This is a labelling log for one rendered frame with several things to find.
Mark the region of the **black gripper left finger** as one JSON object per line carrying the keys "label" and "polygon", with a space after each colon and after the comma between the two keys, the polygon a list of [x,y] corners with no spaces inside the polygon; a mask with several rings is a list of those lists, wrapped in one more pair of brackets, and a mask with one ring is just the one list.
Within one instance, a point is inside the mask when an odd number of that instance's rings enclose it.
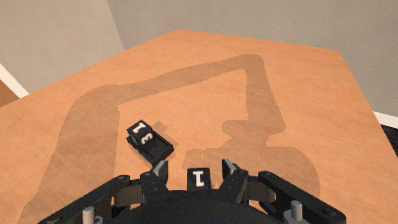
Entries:
{"label": "black gripper left finger", "polygon": [[130,210],[131,205],[175,197],[166,186],[168,177],[168,160],[141,173],[139,179],[116,176],[37,224],[105,224]]}

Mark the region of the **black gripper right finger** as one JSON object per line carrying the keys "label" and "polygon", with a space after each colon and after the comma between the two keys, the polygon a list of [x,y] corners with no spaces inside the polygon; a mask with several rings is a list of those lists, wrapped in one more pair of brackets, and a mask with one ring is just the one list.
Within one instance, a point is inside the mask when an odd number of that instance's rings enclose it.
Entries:
{"label": "black gripper right finger", "polygon": [[250,176],[229,159],[222,159],[222,177],[222,184],[210,197],[239,204],[259,201],[268,215],[284,224],[346,224],[344,213],[272,172]]}

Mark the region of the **black calendar cube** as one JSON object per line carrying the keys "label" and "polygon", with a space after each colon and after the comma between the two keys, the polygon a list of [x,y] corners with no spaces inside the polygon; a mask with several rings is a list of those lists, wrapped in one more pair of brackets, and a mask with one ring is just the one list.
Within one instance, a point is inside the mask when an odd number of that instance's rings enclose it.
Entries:
{"label": "black calendar cube", "polygon": [[138,121],[127,129],[132,141],[135,142],[140,148],[145,147],[153,139],[155,135],[153,129],[143,120]]}
{"label": "black calendar cube", "polygon": [[198,191],[211,188],[210,168],[188,168],[187,190]]}

